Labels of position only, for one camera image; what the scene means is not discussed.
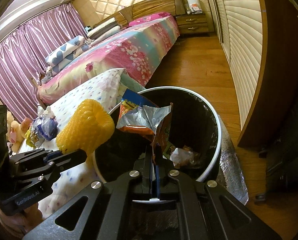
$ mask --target drawer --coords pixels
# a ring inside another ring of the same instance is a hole
[[[179,26],[180,34],[191,33],[207,33],[209,32],[208,24],[191,24],[185,26]]]
[[[178,26],[207,23],[206,15],[185,15],[176,17]]]

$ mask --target white louvered door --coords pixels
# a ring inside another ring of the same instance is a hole
[[[259,76],[262,53],[261,9],[259,0],[223,0],[223,2],[227,19],[226,22],[222,21],[222,27],[226,29],[224,25],[228,24],[229,65],[236,88],[242,128],[250,110]]]
[[[229,25],[227,20],[227,13],[225,10],[224,0],[217,0],[219,15],[222,26],[223,43],[225,54],[227,56],[228,62],[230,62],[230,38],[229,38]]]
[[[210,4],[210,9],[211,9],[211,13],[212,13],[212,18],[213,18],[213,22],[215,25],[215,30],[217,33],[217,36],[219,38],[219,41],[222,43],[222,32],[221,32],[221,23],[220,23],[220,16],[219,16],[219,12],[217,10],[216,4],[217,1],[216,0],[209,0],[209,4]]]

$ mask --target white rim of trash can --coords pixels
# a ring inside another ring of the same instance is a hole
[[[216,112],[216,110],[214,109],[214,107],[211,105],[211,103],[209,103],[208,100],[206,100],[206,98],[204,98],[202,95],[192,91],[192,90],[189,90],[187,88],[182,88],[182,87],[173,87],[173,86],[164,86],[164,87],[154,87],[154,88],[149,88],[149,89],[146,89],[146,90],[143,90],[143,91],[140,91],[138,92],[138,94],[143,94],[145,92],[150,92],[150,91],[153,91],[153,90],[160,90],[160,89],[178,89],[178,90],[182,90],[182,91],[186,91],[188,93],[191,93],[195,96],[197,96],[198,98],[200,98],[202,101],[204,101],[208,106],[209,108],[211,109],[215,119],[216,119],[216,123],[217,123],[217,127],[218,127],[218,142],[217,142],[217,147],[216,147],[216,150],[215,150],[215,153],[212,157],[212,160],[210,161],[208,167],[205,169],[205,171],[196,179],[196,181],[204,181],[207,176],[209,175],[209,173],[211,172],[212,168],[215,166],[216,162],[217,162],[217,159],[218,159],[218,156],[220,154],[220,150],[221,150],[221,139],[222,139],[222,130],[221,130],[221,123],[220,123],[220,119],[219,119],[219,116]],[[111,115],[118,107],[120,107],[120,104],[117,104],[113,109],[110,110],[109,112],[109,115]],[[99,171],[99,168],[97,166],[97,162],[96,162],[96,156],[95,154],[94,155],[94,158],[93,158],[93,162],[94,162],[94,166],[95,166],[95,169],[98,173],[98,176],[100,177],[100,179],[105,183],[106,181],[104,180],[103,176],[101,175],[100,171]]]

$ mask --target metal screw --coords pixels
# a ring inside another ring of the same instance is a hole
[[[207,182],[208,187],[217,187],[217,182],[215,182],[214,180],[209,180]]]
[[[94,181],[93,183],[91,183],[91,187],[96,189],[96,188],[100,188],[101,187],[101,182],[100,181]]]
[[[130,177],[138,177],[139,176],[139,171],[130,171],[129,176]]]
[[[179,171],[177,171],[177,170],[171,170],[171,171],[169,171],[169,174],[170,174],[170,176],[172,176],[172,177],[176,177],[176,176],[179,175]]]

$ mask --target pink floral bedding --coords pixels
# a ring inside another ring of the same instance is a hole
[[[127,28],[81,54],[48,83],[39,96],[52,104],[63,95],[111,68],[125,68],[145,86],[179,36],[172,16]]]

